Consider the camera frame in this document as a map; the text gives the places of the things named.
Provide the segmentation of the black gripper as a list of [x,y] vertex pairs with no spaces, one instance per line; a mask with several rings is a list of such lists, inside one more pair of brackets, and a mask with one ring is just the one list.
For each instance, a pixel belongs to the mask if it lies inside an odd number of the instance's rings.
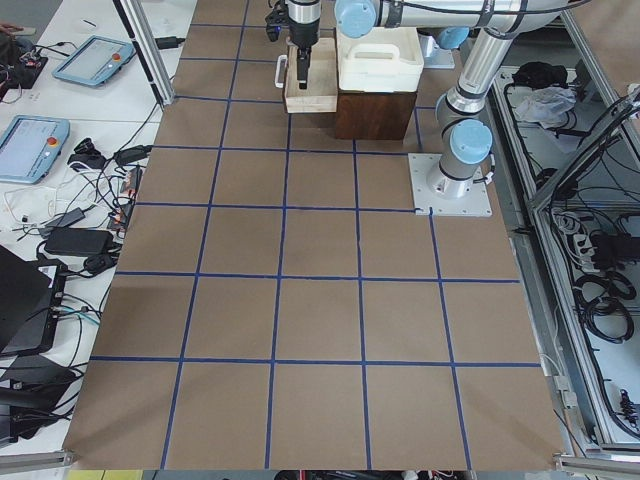
[[301,90],[308,88],[311,49],[319,39],[320,1],[288,0],[286,8],[292,42],[292,80]]

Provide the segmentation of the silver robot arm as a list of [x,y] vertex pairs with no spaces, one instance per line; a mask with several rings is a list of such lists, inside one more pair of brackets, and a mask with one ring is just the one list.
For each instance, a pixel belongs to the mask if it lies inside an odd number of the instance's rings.
[[418,28],[418,38],[425,69],[453,70],[453,51],[468,38],[469,27]]
[[457,84],[436,108],[445,150],[426,181],[436,196],[454,200],[469,192],[491,150],[492,134],[477,115],[513,40],[545,26],[568,7],[567,1],[337,1],[334,16],[340,32],[350,38],[375,27],[481,30]]

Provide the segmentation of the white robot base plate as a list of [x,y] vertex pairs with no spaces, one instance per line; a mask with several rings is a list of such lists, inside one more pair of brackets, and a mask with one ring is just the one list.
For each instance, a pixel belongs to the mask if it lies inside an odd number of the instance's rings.
[[488,187],[480,166],[474,176],[453,180],[440,170],[441,154],[410,153],[408,165],[416,215],[442,217],[492,216]]

